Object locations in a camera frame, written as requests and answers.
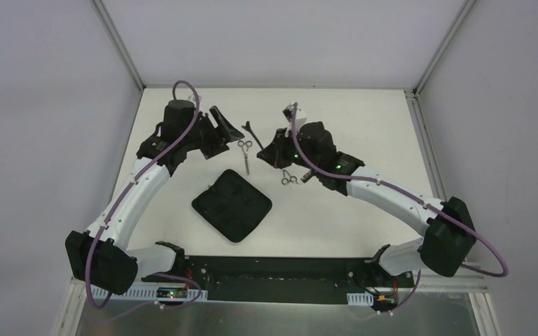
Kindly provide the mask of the black zip tool case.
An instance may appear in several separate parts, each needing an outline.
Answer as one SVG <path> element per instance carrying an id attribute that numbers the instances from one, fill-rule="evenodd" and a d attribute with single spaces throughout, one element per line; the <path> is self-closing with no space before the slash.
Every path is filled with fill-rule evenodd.
<path id="1" fill-rule="evenodd" d="M 273 203 L 236 171 L 227 169 L 191 206 L 228 241 L 237 244 L 259 226 Z"/>

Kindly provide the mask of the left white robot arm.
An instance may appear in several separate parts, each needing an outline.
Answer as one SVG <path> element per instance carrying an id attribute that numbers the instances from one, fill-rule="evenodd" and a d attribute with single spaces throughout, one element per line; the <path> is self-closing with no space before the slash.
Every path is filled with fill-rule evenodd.
<path id="1" fill-rule="evenodd" d="M 197 150 L 210 159 L 242 139 L 244 134 L 216 106 L 203 113 L 191 101 L 170 101 L 163 120 L 141 143 L 120 191 L 84 232 L 72 231 L 67 236 L 65 249 L 73 276 L 116 295 L 155 273 L 169 283 L 181 281 L 186 265 L 177 259 L 176 248 L 161 242 L 130 250 L 132 233 L 188 152 Z"/>

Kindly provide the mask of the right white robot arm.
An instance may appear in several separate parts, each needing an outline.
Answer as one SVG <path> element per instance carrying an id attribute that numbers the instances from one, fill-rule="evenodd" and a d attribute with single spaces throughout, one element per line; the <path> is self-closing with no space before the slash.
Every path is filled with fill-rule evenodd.
<path id="1" fill-rule="evenodd" d="M 277 129 L 257 157 L 276 169 L 305 167 L 325 188 L 368 202 L 418 233 L 412 241 L 384 245 L 370 259 L 369 275 L 377 286 L 386 287 L 398 275 L 421 269 L 453 277 L 476 242 L 462 200 L 443 201 L 386 181 L 360 159 L 337 150 L 322 122 L 303 125 L 296 136 L 287 128 Z"/>

